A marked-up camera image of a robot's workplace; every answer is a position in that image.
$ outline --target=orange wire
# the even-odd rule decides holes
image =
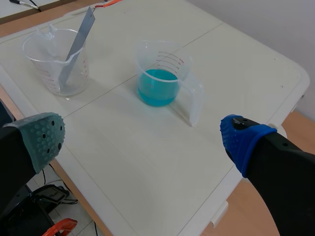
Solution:
[[[111,2],[106,3],[106,4],[104,4],[104,5],[96,5],[95,8],[111,6],[111,5],[113,5],[113,4],[115,4],[115,3],[118,3],[118,2],[120,2],[120,1],[122,1],[122,0],[112,0]]]

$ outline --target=clear plastic measuring cup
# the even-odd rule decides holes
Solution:
[[[137,48],[138,93],[152,106],[165,106],[181,87],[192,97],[189,121],[194,126],[202,110],[203,86],[190,71],[192,59],[180,45],[166,41],[142,41]]]
[[[35,66],[48,90],[58,95],[74,95],[88,84],[89,66],[84,46],[68,55],[77,31],[56,29],[48,26],[49,32],[39,29],[23,43],[23,52]]]

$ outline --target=wooden floor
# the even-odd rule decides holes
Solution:
[[[0,37],[18,32],[38,24],[51,21],[64,14],[100,0],[77,0],[75,2],[37,13],[23,19],[0,25]],[[315,123],[298,112],[291,113],[283,123],[288,138],[304,151],[315,153]],[[242,181],[227,199],[229,208],[218,226],[210,224],[202,236],[278,236],[272,217],[255,190]]]

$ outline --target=measuring cup handle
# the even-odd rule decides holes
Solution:
[[[193,74],[188,74],[184,81],[180,80],[180,85],[187,89],[192,97],[190,108],[189,121],[191,126],[195,126],[198,122],[203,105],[204,89],[202,84],[194,77]]]

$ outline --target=black device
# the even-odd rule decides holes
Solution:
[[[260,125],[243,117],[230,122],[235,133]],[[234,162],[233,155],[228,150],[226,153]],[[281,236],[315,235],[314,155],[272,132],[256,142],[246,175],[266,203]]]

